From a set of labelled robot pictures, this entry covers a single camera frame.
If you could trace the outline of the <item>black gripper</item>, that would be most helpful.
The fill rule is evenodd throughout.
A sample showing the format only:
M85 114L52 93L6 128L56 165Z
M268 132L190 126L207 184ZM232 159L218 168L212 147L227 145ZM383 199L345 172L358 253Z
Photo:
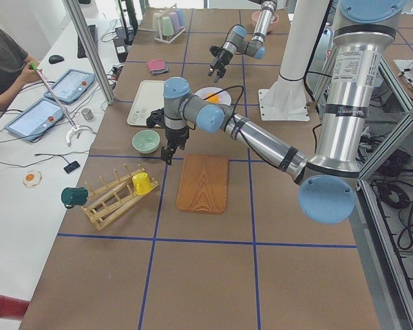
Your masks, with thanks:
M185 148L186 141L189 139L189 127L185 120L168 118L163 108L152 111L147 118L148 128L153 128L156 125L165 129L167 145L161 148L160 159L170 166L177 149L184 150Z
M210 46L209 51L215 59L210 64L208 76L212 77L214 71L216 71L213 82L217 83L221 78L223 78L224 73L226 72L226 66L231 61L231 53L228 50L216 45Z

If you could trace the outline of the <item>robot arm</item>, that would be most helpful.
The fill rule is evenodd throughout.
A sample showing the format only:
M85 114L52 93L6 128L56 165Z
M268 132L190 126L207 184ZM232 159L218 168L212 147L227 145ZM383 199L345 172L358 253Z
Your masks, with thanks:
M224 77L226 66L236 53L256 59L263 58L265 54L264 42L268 28L275 18L278 1L254 1L254 3L260 4L260 15L251 39L246 40L246 28L241 24L236 24L230 28L221 46L212 45L209 48L214 59L209 65L208 76L212 77L216 73L215 83Z
M214 56L209 76L215 83L224 76L233 55L260 59L265 52L267 29L277 1L260 3L261 12L251 41L246 30L234 25ZM308 65L326 24L332 1L298 1L288 35L279 77L270 89L259 90L262 120L307 121L304 82ZM234 113L231 106L213 104L191 93L184 78L170 78L163 87L163 108L152 111L147 127L165 129L167 145L161 159L171 165L173 154L184 149L188 122L213 133L219 129L245 142L272 167L288 173L300 185L299 205L307 217L320 223L339 223L355 207L354 187L359 176L355 160L361 132L368 116L378 66L385 49L394 42L401 12L407 1L339 1L335 14L335 66L324 107L320 140L308 157L295 147Z

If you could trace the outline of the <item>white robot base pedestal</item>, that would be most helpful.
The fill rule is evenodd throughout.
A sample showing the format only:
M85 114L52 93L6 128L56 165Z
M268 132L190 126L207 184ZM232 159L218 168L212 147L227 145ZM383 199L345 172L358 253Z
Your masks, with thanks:
M263 121L309 121L305 75L330 6L324 0L297 2L278 79L270 89L259 90Z

